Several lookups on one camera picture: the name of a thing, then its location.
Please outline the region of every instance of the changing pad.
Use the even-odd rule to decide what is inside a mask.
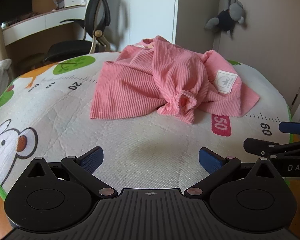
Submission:
[[[254,68],[230,61],[242,81],[260,95],[242,118],[195,111],[195,123],[157,114],[120,120],[90,119],[95,84],[106,60],[119,53],[97,53],[47,65],[20,76],[0,97],[0,195],[5,199],[34,157],[59,162],[95,146],[104,161],[94,175],[116,188],[180,188],[205,178],[198,152],[208,147],[243,162],[257,156],[243,149],[247,137],[285,144],[278,130],[289,121],[280,93]]]

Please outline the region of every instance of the blue gripper pad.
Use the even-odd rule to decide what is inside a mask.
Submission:
[[[76,162],[90,174],[103,163],[103,150],[101,147],[94,147],[84,155],[77,158]]]
[[[224,165],[225,159],[203,147],[199,151],[199,163],[209,174],[212,174]]]
[[[283,133],[300,134],[300,122],[281,122],[279,130]]]

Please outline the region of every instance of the hanging plush toy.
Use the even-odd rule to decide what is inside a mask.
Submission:
[[[214,27],[219,28],[228,33],[231,37],[232,30],[238,22],[239,24],[244,23],[244,10],[243,5],[239,1],[231,0],[229,6],[229,0],[226,0],[226,9],[219,13],[217,17],[210,19],[206,25],[206,30],[211,30]]]

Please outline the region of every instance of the chair backrest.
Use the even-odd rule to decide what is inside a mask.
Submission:
[[[96,16],[99,11],[99,4],[103,4],[103,16],[98,26],[95,27]],[[93,37],[93,32],[96,29],[104,32],[106,26],[110,25],[110,9],[107,0],[90,0],[86,9],[86,15],[84,17],[84,28],[86,32]]]

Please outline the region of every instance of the orange bird print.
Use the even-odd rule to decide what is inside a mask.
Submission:
[[[27,78],[27,77],[32,77],[31,82],[25,87],[25,88],[31,88],[33,85],[33,82],[35,81],[36,77],[41,75],[42,73],[46,72],[49,68],[51,68],[52,66],[56,65],[58,63],[52,63],[34,70],[31,70],[23,75],[21,75],[21,78]]]

